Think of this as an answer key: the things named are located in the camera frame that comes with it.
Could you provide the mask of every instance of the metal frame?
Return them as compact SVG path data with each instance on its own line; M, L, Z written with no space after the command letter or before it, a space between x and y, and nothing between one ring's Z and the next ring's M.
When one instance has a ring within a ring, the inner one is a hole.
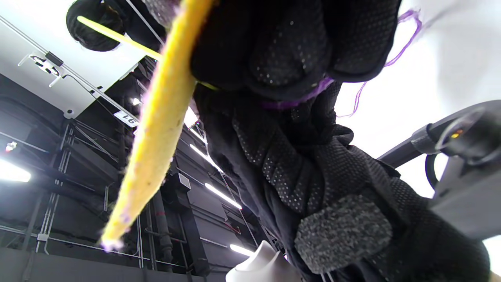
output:
M6 27L8 27L10 30L15 32L17 35L19 35L21 38L26 40L26 42L30 43L35 49L37 49L39 52L42 52L44 55L47 54L49 51L42 47L40 44L38 44L36 41L31 39L28 35L26 35L24 32L22 32L20 29L18 29L15 25L10 23L6 18L4 18L2 15L0 15L0 22L2 22ZM129 111L124 109L121 105L119 105L117 102L115 102L112 98L108 97L104 92L102 92L100 89L98 89L96 86L94 86L92 83L90 83L88 80L83 78L80 74L75 72L73 69L68 67L66 64L62 64L61 68L63 68L66 72L66 74L69 74L76 79L78 79L80 82L82 82L84 85L87 85L89 88L94 90L95 93L98 93L101 97L103 97L104 100L106 100L108 103L110 103L112 106L114 106L117 111L122 111L126 113L131 119L135 120L136 122L139 122L139 119L132 115Z

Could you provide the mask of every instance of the yellow foam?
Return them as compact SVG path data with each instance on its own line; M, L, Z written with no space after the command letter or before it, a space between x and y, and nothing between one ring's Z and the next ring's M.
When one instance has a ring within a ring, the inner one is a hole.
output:
M195 79L190 72L190 57L214 0L183 0L173 22L167 44L158 58L148 100L142 109L141 125L118 200L106 225L101 242L118 247L121 237L153 195L167 173L181 135ZM82 23L119 42L121 37L79 19Z

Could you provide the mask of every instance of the purple string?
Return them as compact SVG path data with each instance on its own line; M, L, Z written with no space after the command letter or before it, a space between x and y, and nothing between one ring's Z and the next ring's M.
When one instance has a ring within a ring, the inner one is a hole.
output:
M402 57L405 50L411 45L411 43L414 41L416 36L421 31L423 23L419 19L419 12L414 11L414 10L408 10L407 12L405 12L404 14L402 14L401 16L398 17L398 23L400 24L400 23L406 22L409 19L414 19L416 21L416 25L417 25L416 31L414 32L412 37L409 39L407 44L405 44L405 46L402 48L400 53L398 53L397 56L395 56L395 58L389 60L386 64L384 64L384 67L389 67L389 66L393 65L394 63L396 63L398 61L398 59L400 59L400 57ZM364 89L366 84L367 84L367 81L364 82L364 84L362 84L362 87L360 87L360 90L358 90L357 95L355 96L355 105L353 106L353 111L351 112L351 114L338 115L338 117L352 117L357 112L358 104L360 103L360 95L362 95L362 90Z
M405 52L405 50L411 45L411 43L414 41L414 39L416 38L416 36L418 35L418 33L421 31L422 22L419 19L419 12L418 11L414 11L414 10L408 10L407 12L405 12L404 14L402 14L401 16L398 17L398 23L400 24L400 23L406 22L409 19L414 19L416 21L416 25L417 25L416 31L414 32L414 34L412 35L412 37L410 38L410 40L407 42L407 44L405 44L405 46L402 48L402 50L400 51L400 53L398 53L397 56L395 56L395 58L391 59L386 64L384 64L384 67L391 66L396 61L398 61L398 59L400 59L400 57L403 55L403 53ZM331 85L333 82L334 82L334 79L332 79L330 77L326 77L326 78L324 78L323 80L321 80L319 82L319 84L315 88L315 90L313 90L310 94L306 95L305 97L303 97L303 98L301 98L299 100L296 100L296 101L280 101L280 102L262 102L261 105L262 105L262 107L264 109L281 110L281 109L293 108L293 107L296 107L296 106L298 106L299 104L301 104L303 102L308 101L311 98L314 98L314 97L318 96L325 89L327 89L327 87L329 87L329 85ZM357 95L355 96L355 105L353 106L352 113L351 114L347 114L347 115L338 116L338 117L351 117L351 116L353 116L357 112L358 105L360 103L360 96L362 95L362 90L364 89L364 87L365 87L366 84L367 84L367 81L364 82L364 84L362 84L362 86L360 87L360 90L358 90Z
M299 104L310 100L313 97L317 97L320 93L322 93L329 85L334 82L334 79L330 77L326 77L322 79L317 87L308 95L296 101L281 101L281 102L262 102L261 106L264 109L273 109L273 110L283 110L297 107Z

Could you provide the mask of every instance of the black glove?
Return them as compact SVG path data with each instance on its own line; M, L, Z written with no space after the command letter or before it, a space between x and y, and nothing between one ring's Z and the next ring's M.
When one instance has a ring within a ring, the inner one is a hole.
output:
M193 50L199 81L297 100L325 76L374 78L393 45L400 0L220 0Z
M341 84L290 110L266 111L247 91L195 101L209 154L242 202L282 241L308 281L487 281L481 242L427 210L392 168L349 145L335 123Z

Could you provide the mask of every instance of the fluorescent light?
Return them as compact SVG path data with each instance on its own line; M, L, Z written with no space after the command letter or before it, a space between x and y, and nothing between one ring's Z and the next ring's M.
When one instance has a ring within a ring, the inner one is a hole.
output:
M241 254L246 255L246 256L251 256L251 255L253 255L253 254L254 254L254 252L253 252L253 251L249 251L249 250L247 250L247 249L244 249L244 248L242 248L242 247L240 247L240 246L233 245L233 244L231 244L231 245L229 246L229 248L230 248L231 250L233 250L233 251L237 252L237 253L241 253Z
M197 154L199 154L200 156L202 156L202 158L204 158L206 161L208 161L213 167L215 167L219 172L223 172L222 169L220 167L218 167L216 165L216 163L209 157L207 156L206 154L202 153L197 147L195 147L193 144L190 144L189 145L195 152L197 152Z
M207 145L207 140L205 140L205 138L203 138L200 134L198 134L198 132L196 132L194 129L190 128L189 130L191 133L193 133L196 137L198 137L198 139L202 140L202 142L204 142L206 145Z
M209 183L205 183L205 186L207 187L207 189L211 190L212 192L214 192L216 195L220 196L221 198L223 198L225 201L229 202L230 204L236 206L237 209L241 210L242 209L242 206L239 205L237 202L235 202L234 200L230 199L227 195L223 194L221 191L219 191L218 189L214 188L211 184Z
M17 181L17 182L28 182L31 178L31 174L22 168L16 167L15 165L0 160L0 179Z
M134 98L134 99L132 99L132 105L133 105L133 106L137 106L137 105L139 105L139 104L141 104L141 101L140 101L138 98Z
M193 110L188 107L188 111L186 111L186 115L184 116L184 124L191 128L198 121L198 116L193 112Z

